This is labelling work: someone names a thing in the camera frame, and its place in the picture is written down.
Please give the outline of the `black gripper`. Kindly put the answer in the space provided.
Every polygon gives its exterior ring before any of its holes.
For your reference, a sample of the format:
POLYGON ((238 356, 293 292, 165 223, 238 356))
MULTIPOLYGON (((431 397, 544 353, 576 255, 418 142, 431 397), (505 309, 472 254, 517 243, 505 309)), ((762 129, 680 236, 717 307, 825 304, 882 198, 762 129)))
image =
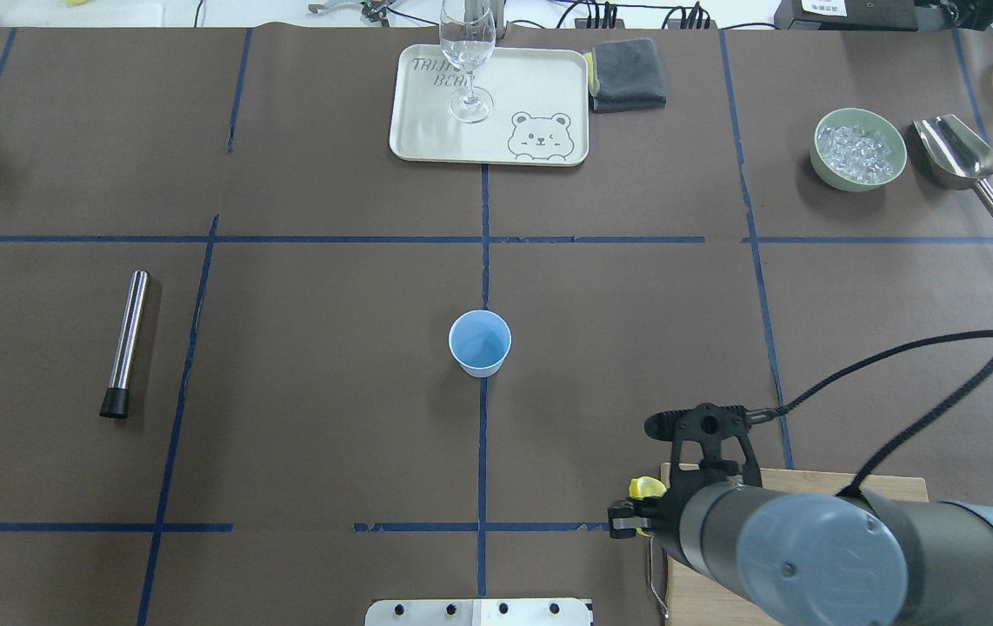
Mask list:
POLYGON ((607 530, 616 540, 676 534, 676 508, 666 499, 616 500, 607 508, 607 530))

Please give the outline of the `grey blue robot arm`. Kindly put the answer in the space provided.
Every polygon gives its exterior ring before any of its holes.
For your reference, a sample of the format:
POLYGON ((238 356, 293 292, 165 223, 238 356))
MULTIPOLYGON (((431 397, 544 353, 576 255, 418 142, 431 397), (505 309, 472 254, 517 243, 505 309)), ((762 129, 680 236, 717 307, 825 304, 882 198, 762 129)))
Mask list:
POLYGON ((608 526, 782 625, 993 625, 990 506, 717 483, 627 496, 608 526))

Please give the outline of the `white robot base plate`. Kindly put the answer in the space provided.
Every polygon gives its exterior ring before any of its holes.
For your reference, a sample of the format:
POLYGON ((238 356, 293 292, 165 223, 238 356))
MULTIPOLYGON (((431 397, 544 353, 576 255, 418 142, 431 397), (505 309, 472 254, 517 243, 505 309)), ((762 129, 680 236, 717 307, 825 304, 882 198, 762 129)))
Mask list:
POLYGON ((383 599, 365 625, 593 625, 591 601, 573 597, 383 599))

